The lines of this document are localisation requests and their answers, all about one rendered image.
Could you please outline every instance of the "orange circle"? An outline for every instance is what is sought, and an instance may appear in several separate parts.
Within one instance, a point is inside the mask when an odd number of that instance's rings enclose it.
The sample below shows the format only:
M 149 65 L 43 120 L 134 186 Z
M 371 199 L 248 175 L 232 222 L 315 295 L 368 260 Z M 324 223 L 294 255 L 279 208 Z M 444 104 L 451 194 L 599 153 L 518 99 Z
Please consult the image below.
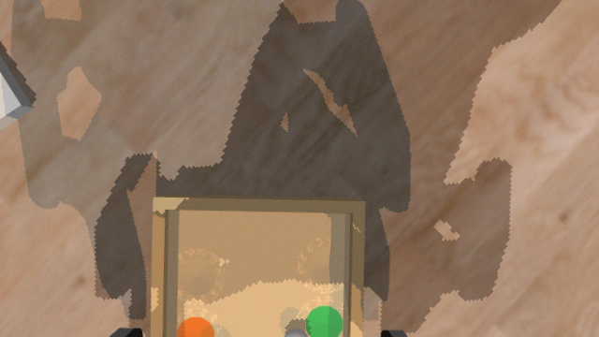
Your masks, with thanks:
M 214 328 L 204 318 L 190 317 L 177 329 L 177 337 L 214 337 Z

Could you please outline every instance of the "wooden table surface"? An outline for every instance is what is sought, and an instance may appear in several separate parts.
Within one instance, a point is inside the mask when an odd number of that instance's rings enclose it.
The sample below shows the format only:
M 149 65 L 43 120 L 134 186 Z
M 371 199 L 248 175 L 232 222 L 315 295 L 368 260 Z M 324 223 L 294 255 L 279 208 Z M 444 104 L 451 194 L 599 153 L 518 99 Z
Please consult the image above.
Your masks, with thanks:
M 285 1 L 299 22 L 333 20 L 336 3 Z M 381 211 L 390 250 L 381 328 L 599 336 L 599 3 L 360 3 L 411 137 L 410 208 Z M 95 222 L 125 159 L 153 153 L 127 191 L 148 264 L 156 158 L 170 179 L 181 165 L 221 160 L 279 5 L 0 0 L 0 41 L 37 94 L 34 109 L 0 131 L 0 336 L 149 331 L 149 319 L 128 319 L 131 294 L 110 299 L 97 277 Z M 511 169 L 484 164 L 493 158 Z M 444 256 L 435 225 L 448 210 L 470 216 L 455 183 L 478 170 L 489 181 L 509 174 L 509 241 L 496 278 L 480 280 L 494 283 L 492 294 L 464 300 L 475 278 L 435 263 L 485 257 Z M 493 188 L 483 197 L 490 209 Z M 468 227 L 447 222 L 456 242 L 477 247 Z M 498 235 L 492 225 L 477 227 L 481 242 Z M 424 252 L 425 239 L 439 243 Z

